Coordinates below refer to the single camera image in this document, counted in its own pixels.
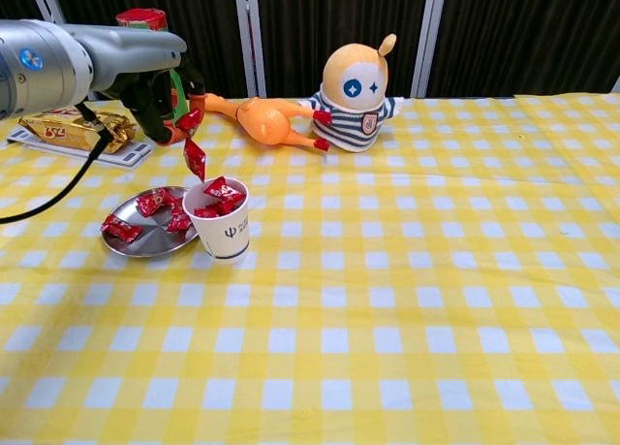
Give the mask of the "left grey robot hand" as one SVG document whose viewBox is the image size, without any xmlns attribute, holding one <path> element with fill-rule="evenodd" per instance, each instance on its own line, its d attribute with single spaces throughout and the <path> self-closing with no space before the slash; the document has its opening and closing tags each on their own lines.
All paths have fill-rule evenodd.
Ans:
<svg viewBox="0 0 620 445">
<path fill-rule="evenodd" d="M 204 116 L 204 78 L 179 36 L 130 27 L 93 26 L 81 39 L 94 65 L 91 88 L 119 100 L 143 133 L 159 145 L 190 139 Z M 172 118 L 165 78 L 176 71 L 187 85 L 189 110 Z"/>
</svg>

